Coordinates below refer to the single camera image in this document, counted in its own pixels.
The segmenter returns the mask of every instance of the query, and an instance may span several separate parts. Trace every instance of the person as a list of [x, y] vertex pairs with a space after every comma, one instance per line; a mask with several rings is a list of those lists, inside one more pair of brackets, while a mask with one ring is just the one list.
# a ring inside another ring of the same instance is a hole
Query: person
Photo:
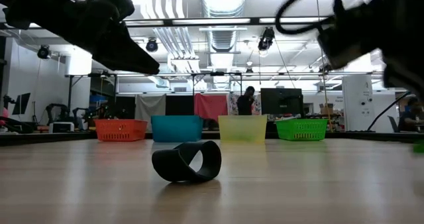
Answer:
[[423, 112], [423, 108], [418, 98], [412, 97], [408, 101], [409, 111], [405, 111], [400, 117], [398, 129], [399, 131], [417, 132], [417, 125], [423, 125], [424, 121], [417, 121], [417, 116]]
[[[2, 117], [9, 118], [9, 112], [7, 111], [6, 108], [3, 108]], [[0, 121], [0, 127], [3, 126], [3, 125], [5, 125], [5, 124], [6, 124], [5, 121]]]
[[252, 115], [252, 104], [254, 101], [254, 88], [248, 87], [244, 95], [237, 99], [238, 115]]

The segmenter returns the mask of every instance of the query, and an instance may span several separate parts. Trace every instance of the white curtain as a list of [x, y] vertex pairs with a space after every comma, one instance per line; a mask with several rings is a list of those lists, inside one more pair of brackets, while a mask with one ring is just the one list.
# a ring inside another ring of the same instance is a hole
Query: white curtain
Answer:
[[135, 119], [148, 121], [147, 133], [152, 132], [151, 116], [165, 115], [166, 95], [161, 96], [141, 96], [137, 95], [135, 99]]

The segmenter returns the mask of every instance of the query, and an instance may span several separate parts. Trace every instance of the plastic basket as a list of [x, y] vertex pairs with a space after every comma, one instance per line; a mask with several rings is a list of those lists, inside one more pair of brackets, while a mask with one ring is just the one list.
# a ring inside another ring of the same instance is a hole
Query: plastic basket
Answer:
[[197, 115], [154, 115], [154, 142], [195, 142], [201, 139], [203, 120]]
[[221, 142], [265, 143], [266, 115], [220, 115]]
[[97, 138], [100, 141], [136, 141], [144, 139], [146, 134], [147, 121], [133, 119], [94, 121]]
[[326, 119], [276, 121], [278, 136], [285, 140], [323, 140], [327, 121]]

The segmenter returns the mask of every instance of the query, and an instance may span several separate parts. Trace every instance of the cardboard box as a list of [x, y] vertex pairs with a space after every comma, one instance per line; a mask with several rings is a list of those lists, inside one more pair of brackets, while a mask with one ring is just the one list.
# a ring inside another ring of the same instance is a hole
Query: cardboard box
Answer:
[[332, 115], [334, 113], [333, 107], [334, 104], [332, 103], [319, 104], [319, 108], [321, 109], [322, 115]]

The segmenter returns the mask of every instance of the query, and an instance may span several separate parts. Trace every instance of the green basket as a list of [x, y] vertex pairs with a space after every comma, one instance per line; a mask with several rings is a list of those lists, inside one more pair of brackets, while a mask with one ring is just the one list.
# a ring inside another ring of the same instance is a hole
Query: green basket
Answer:
[[323, 140], [326, 119], [291, 119], [276, 121], [278, 136], [284, 140]]

